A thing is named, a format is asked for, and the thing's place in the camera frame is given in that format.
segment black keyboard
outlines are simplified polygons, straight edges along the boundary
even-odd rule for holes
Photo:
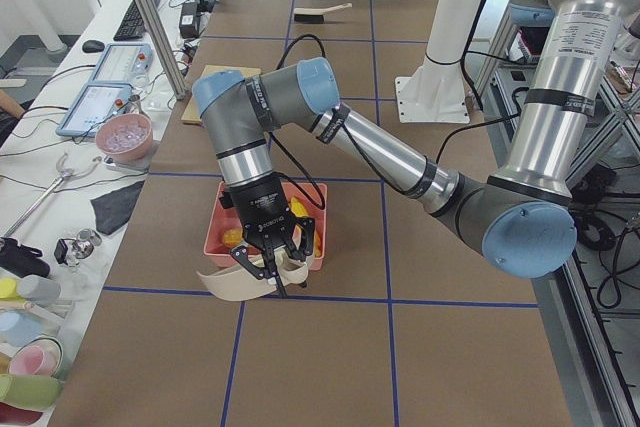
[[[153,0],[156,4],[160,4],[160,0]],[[120,27],[116,31],[116,35],[113,36],[113,40],[134,40],[141,39],[147,30],[144,28],[144,20],[138,10],[138,6],[134,1],[131,1],[131,5],[124,14]]]

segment green cup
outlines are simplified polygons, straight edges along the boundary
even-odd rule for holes
[[[19,409],[42,412],[51,407],[62,382],[44,375],[0,374],[0,402]]]

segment red plastic basket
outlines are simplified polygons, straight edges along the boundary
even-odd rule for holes
[[[318,193],[315,191],[310,183],[298,183],[305,192],[309,194],[312,199],[317,199]],[[222,244],[222,234],[229,229],[241,227],[240,219],[236,209],[223,209],[220,202],[217,200],[222,195],[222,190],[225,184],[221,182],[218,186],[218,192],[216,193],[216,204],[213,208],[211,215],[211,222],[209,223],[209,230],[207,232],[207,238],[204,243],[204,255],[209,257],[211,261],[220,268],[231,267],[236,262],[229,255],[229,248]],[[287,201],[291,200],[291,197],[296,197],[307,209],[309,215],[316,220],[316,231],[320,236],[320,257],[316,257],[313,264],[309,267],[309,270],[320,270],[322,267],[322,261],[325,255],[325,242],[326,242],[326,226],[327,226],[327,209],[318,209],[297,189],[296,186],[289,182],[283,182],[282,187],[284,189],[284,195]],[[322,195],[327,199],[327,186],[326,184],[318,184]],[[257,255],[258,251],[254,248],[249,249],[249,255]]]

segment black mouse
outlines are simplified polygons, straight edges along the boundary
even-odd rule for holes
[[[82,44],[82,51],[85,54],[93,54],[95,52],[102,52],[104,50],[104,42],[99,40],[87,40]]]

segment white desk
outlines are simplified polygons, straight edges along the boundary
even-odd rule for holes
[[[82,44],[88,39],[97,39],[105,44],[112,42],[113,34],[130,3],[131,0],[103,0],[100,12],[78,39],[57,72],[77,65],[95,64],[100,58],[100,54],[83,53]],[[170,8],[168,0],[161,0],[159,7],[160,18],[166,28],[167,36],[170,42],[175,45],[179,39],[178,20],[180,9]],[[141,41],[152,43],[149,34],[146,34]],[[160,61],[154,57],[149,71],[150,79],[153,79],[161,72]],[[90,73],[91,69],[78,70],[56,78],[38,95],[32,107],[44,105],[68,107],[80,91],[80,88],[88,80]],[[160,140],[171,114],[166,104],[173,96],[165,76],[159,77],[156,81],[153,95],[161,102],[162,108],[148,113],[152,119],[154,139]],[[16,127],[14,133],[25,136],[32,132],[43,119],[53,119],[58,122],[62,119],[63,114],[63,111],[54,109],[42,109],[27,113]],[[38,127],[33,135],[26,139],[10,136],[0,150],[0,155],[23,152],[64,140],[64,138],[55,134],[55,127],[54,124],[45,122]],[[58,176],[56,161],[65,152],[69,154],[66,165],[79,170],[86,168],[91,163],[91,159],[101,155],[92,141],[86,141],[80,145],[75,145],[73,142],[64,142],[24,155],[0,157],[0,174],[46,187]],[[61,188],[73,188],[99,180],[117,179],[126,174],[135,174],[135,172],[112,171],[103,164],[99,164],[90,176],[78,180],[72,179],[64,183]],[[39,248],[44,252],[43,259],[52,268],[50,277],[60,282],[63,286],[62,296],[76,300],[74,309],[66,317],[63,327],[57,334],[64,346],[65,357],[69,361],[73,361],[78,351],[82,336],[87,328],[126,226],[111,236],[103,236],[103,244],[88,259],[83,261],[77,273],[70,273],[68,269],[58,266],[53,256],[56,241],[62,237],[75,236],[80,229],[95,228],[95,217],[90,199],[144,178],[145,175],[141,175],[78,191],[53,194],[13,234],[13,237],[21,243]],[[41,190],[0,178],[0,199],[2,199],[0,201],[2,205],[0,233],[4,233],[41,192]],[[5,351],[11,350],[7,344],[4,344],[3,347]],[[45,413],[42,419],[34,425],[46,425],[50,415],[51,412]]]

